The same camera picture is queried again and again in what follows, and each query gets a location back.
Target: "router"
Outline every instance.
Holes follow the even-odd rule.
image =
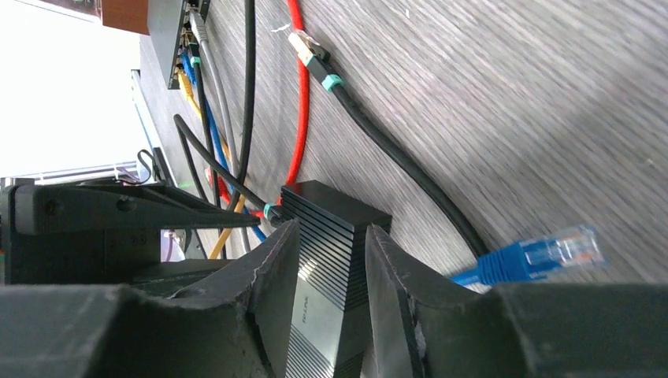
[[[176,71],[181,65],[180,53],[187,45],[188,12],[196,9],[202,15],[202,19],[206,20],[210,3],[210,0],[149,1],[148,32],[167,89],[179,89]]]
[[[317,181],[283,187],[286,218],[299,218],[299,273],[286,377],[355,377],[371,341],[365,237],[392,217]]]

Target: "black plastic housing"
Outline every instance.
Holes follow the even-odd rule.
[[[460,287],[371,227],[366,275],[383,378],[668,376],[668,286]]]
[[[336,70],[332,65],[317,56],[313,56],[310,59],[306,68],[311,72],[311,75],[314,76],[318,83],[325,81],[327,76],[336,74]]]
[[[298,223],[288,222],[249,254],[164,298],[127,285],[4,287],[0,375],[284,376],[298,248]],[[182,263],[167,266],[178,271]]]
[[[6,284],[129,284],[160,264],[161,229],[260,222],[160,184],[13,186],[0,213]]]

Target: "floor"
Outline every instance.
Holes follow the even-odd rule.
[[[290,20],[287,6],[257,3],[247,184],[272,199],[295,143],[296,62],[289,29],[281,30]],[[348,88],[491,247],[594,224],[609,266],[555,280],[668,282],[664,2],[301,3],[307,31],[330,49]],[[243,2],[212,1],[208,24],[240,131]],[[142,86],[168,158],[177,180],[191,182],[172,116],[201,127],[180,93],[165,89],[147,39],[141,57]],[[320,180],[393,214],[393,237],[443,274],[474,262],[435,205],[315,83],[300,179]]]

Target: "blue rj45 connector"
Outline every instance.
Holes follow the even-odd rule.
[[[603,263],[605,258],[596,243],[596,229],[577,226],[486,254],[478,260],[476,268],[451,279],[462,286],[542,280],[564,268]]]

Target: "metal connector tip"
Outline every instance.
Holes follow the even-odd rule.
[[[304,65],[308,65],[309,61],[313,57],[313,53],[309,48],[307,39],[303,38],[304,35],[308,37],[304,31],[295,30],[294,32],[290,33],[290,36],[288,36],[288,41],[297,51],[299,60],[302,61]]]
[[[209,34],[206,33],[206,27],[204,26],[204,19],[202,16],[194,10],[191,10],[189,14],[192,34],[199,43],[208,42]]]

